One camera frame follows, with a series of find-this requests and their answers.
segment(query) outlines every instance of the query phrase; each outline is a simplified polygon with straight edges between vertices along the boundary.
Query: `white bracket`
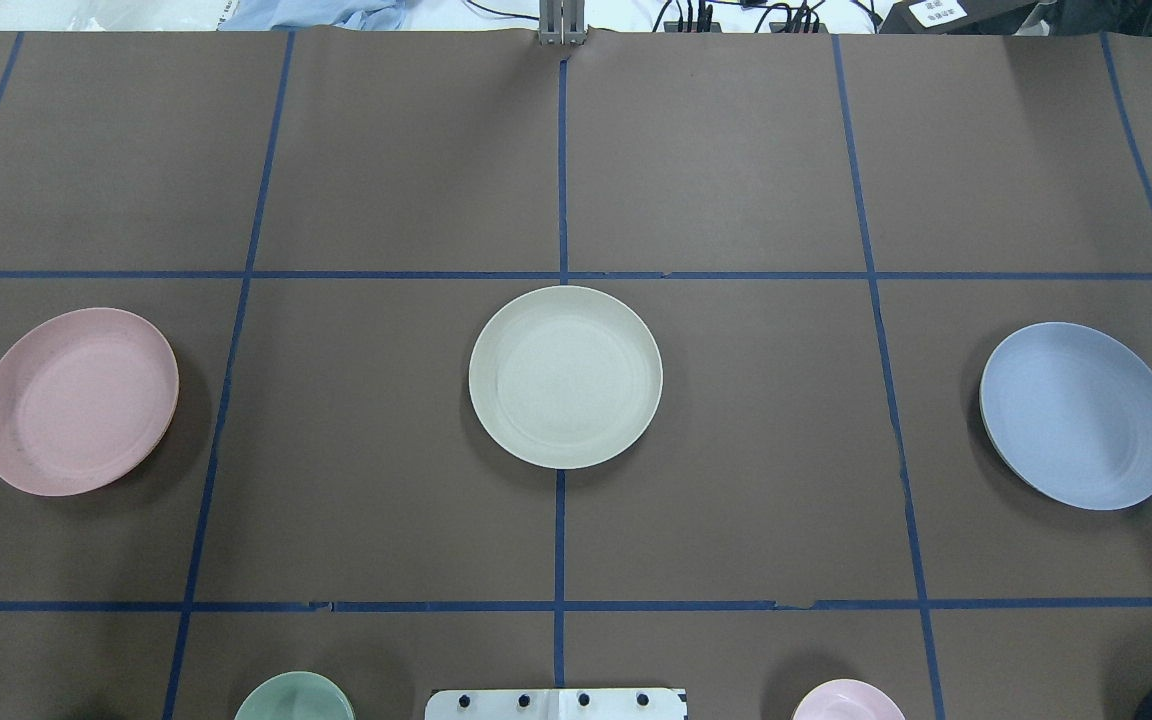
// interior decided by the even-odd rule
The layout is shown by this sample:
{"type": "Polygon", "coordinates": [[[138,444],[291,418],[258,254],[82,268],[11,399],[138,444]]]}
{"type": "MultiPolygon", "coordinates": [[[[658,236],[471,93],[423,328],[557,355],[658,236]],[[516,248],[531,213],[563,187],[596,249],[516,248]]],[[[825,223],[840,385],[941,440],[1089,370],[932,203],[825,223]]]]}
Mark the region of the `white bracket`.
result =
{"type": "Polygon", "coordinates": [[[441,691],[425,720],[687,720],[687,691],[668,688],[441,691]]]}
{"type": "Polygon", "coordinates": [[[585,35],[585,0],[540,0],[540,45],[584,45],[585,35]]]}

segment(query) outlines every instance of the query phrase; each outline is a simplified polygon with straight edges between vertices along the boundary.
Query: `green bowl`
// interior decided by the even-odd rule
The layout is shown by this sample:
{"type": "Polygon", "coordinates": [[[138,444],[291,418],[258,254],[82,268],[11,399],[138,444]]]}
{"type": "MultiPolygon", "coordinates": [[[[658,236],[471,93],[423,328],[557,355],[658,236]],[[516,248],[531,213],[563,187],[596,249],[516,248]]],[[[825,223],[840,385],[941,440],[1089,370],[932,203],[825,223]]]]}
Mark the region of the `green bowl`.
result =
{"type": "Polygon", "coordinates": [[[353,720],[353,707],[332,680],[296,670],[260,683],[234,720],[353,720]]]}

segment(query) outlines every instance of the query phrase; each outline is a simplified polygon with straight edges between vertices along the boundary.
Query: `pink plate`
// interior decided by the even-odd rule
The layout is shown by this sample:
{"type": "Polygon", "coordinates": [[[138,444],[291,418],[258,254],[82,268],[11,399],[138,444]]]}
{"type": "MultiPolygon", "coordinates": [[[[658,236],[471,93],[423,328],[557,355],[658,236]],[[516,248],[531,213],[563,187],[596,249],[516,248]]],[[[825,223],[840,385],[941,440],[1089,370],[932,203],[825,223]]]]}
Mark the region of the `pink plate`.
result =
{"type": "Polygon", "coordinates": [[[806,694],[794,720],[905,720],[887,694],[859,680],[829,680],[806,694]]]}
{"type": "Polygon", "coordinates": [[[159,444],[177,393],[172,346],[139,314],[52,318],[0,359],[0,478],[47,497],[106,486],[159,444]]]}

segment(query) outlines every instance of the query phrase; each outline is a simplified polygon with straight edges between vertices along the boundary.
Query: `blue cloth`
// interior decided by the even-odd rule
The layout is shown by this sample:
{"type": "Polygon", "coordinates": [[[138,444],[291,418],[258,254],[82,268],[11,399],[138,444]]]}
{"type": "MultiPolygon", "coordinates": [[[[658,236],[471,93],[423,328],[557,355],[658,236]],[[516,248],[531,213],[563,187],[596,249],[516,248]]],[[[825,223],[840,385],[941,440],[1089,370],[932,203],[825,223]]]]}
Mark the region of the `blue cloth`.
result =
{"type": "Polygon", "coordinates": [[[406,15],[406,0],[241,0],[220,29],[397,29],[406,15]]]}

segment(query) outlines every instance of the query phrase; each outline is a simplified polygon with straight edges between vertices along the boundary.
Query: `gray tabletop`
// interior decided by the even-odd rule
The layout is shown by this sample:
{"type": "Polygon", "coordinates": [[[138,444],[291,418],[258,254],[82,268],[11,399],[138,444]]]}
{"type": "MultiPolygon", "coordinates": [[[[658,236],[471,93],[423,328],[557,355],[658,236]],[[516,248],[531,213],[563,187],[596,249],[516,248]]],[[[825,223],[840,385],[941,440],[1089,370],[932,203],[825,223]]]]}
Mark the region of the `gray tabletop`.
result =
{"type": "Polygon", "coordinates": [[[1006,470],[1006,334],[1152,367],[1152,41],[594,32],[0,35],[0,355],[77,306],[182,393],[82,497],[0,482],[0,717],[232,717],[319,670],[669,685],[786,719],[852,676],[907,717],[1126,720],[1152,498],[1006,470]],[[579,283],[664,356],[646,434],[524,464],[477,332],[579,283]]]}

